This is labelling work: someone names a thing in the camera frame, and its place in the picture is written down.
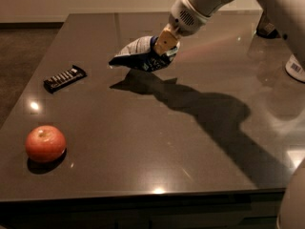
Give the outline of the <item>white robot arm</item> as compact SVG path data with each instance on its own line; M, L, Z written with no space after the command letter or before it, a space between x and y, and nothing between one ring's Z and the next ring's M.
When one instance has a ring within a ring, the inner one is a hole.
M169 23L154 49L162 55L205 25L224 5L233 0L176 0ZM305 0L256 0L299 64L305 63Z

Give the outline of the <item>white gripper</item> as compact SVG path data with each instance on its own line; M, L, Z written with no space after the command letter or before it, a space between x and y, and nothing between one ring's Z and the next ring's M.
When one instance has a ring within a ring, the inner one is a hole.
M190 36L204 26L209 18L209 0L176 0L171 8L169 23L178 36ZM169 29L158 36L153 49L158 55L174 48L178 39Z

